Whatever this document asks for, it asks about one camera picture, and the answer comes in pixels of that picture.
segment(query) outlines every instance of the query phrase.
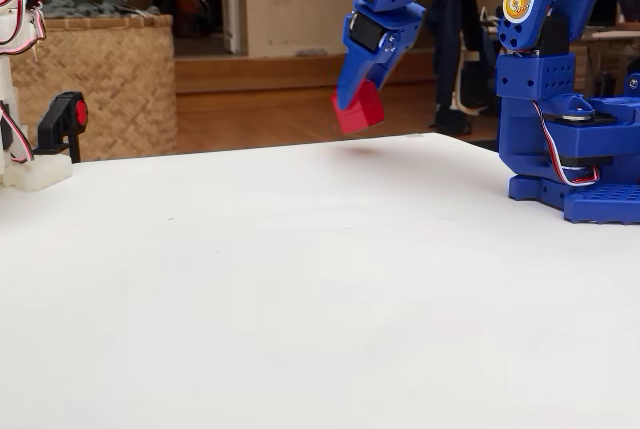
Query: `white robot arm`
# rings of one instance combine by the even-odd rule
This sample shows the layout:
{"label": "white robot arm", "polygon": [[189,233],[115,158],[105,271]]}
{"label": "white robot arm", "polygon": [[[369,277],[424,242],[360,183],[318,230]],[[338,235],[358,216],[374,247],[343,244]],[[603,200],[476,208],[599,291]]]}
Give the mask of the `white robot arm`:
{"label": "white robot arm", "polygon": [[[35,155],[36,151],[21,128],[9,56],[35,50],[36,44],[46,38],[41,8],[42,0],[0,0],[0,147],[3,149],[0,179],[5,186],[24,190],[42,189],[71,175],[71,158],[59,154],[64,149],[62,139],[71,139],[71,129],[77,138],[87,123],[82,94],[63,93],[54,100],[43,118],[48,123],[47,135],[56,133],[55,137],[48,139],[60,139],[60,143],[50,142],[48,151]],[[74,104],[74,107],[61,107],[60,98],[67,106]]]}

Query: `woven basket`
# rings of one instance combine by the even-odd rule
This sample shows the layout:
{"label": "woven basket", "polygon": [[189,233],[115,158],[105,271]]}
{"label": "woven basket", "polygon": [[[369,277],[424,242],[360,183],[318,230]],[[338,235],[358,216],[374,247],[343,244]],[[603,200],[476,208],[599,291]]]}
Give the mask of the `woven basket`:
{"label": "woven basket", "polygon": [[36,128],[60,92],[89,108],[82,160],[170,154],[177,140],[171,17],[47,20],[47,39],[11,59],[21,123]]}

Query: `white tabletop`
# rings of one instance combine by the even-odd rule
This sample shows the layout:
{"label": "white tabletop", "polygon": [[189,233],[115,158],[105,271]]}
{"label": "white tabletop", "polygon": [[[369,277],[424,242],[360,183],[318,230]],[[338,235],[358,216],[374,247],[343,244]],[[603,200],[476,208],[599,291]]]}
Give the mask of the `white tabletop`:
{"label": "white tabletop", "polygon": [[0,191],[2,429],[640,426],[640,228],[509,200],[495,154],[74,169]]}

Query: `red cube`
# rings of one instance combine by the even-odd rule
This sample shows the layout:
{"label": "red cube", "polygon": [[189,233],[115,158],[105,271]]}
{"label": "red cube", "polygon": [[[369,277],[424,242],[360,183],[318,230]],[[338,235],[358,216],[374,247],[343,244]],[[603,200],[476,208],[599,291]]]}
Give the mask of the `red cube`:
{"label": "red cube", "polygon": [[384,121],[384,109],[380,102],[378,89],[371,81],[364,81],[356,92],[353,101],[346,109],[338,107],[336,92],[331,97],[333,109],[338,116],[340,129],[344,134],[353,134]]}

